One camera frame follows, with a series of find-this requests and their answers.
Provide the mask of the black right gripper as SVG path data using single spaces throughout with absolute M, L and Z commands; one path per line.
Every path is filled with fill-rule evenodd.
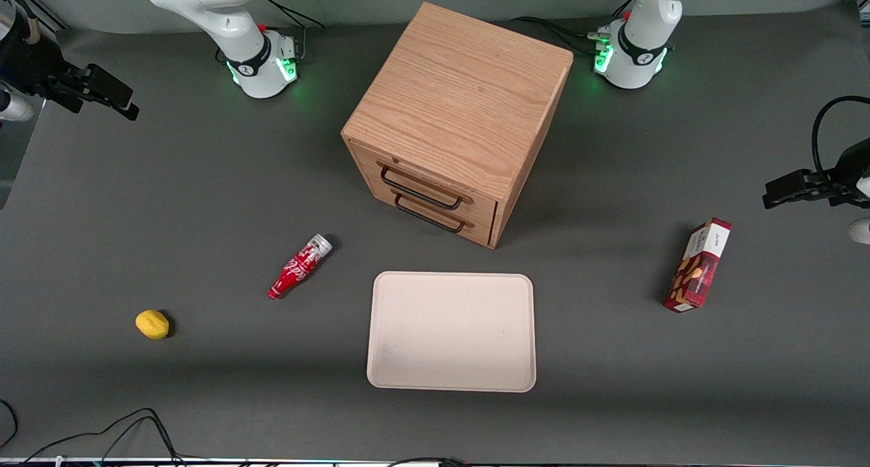
M 30 96 L 53 101 L 78 114 L 84 103 L 97 103 L 135 121 L 140 109 L 131 103 L 133 89 L 96 64 L 80 71 L 84 92 L 61 85 L 69 72 L 55 41 L 44 34 L 37 18 L 30 18 L 14 0 L 2 0 L 2 81 Z

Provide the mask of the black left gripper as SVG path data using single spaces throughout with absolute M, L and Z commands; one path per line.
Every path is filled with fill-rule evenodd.
M 809 169 L 787 173 L 765 184 L 762 201 L 765 209 L 775 209 L 787 203 L 819 201 L 829 198 L 829 205 L 849 204 L 869 207 L 868 179 L 869 139 L 858 142 L 840 154 L 836 165 L 826 171 L 829 181 L 839 191 L 837 196 L 824 184 L 822 176 Z

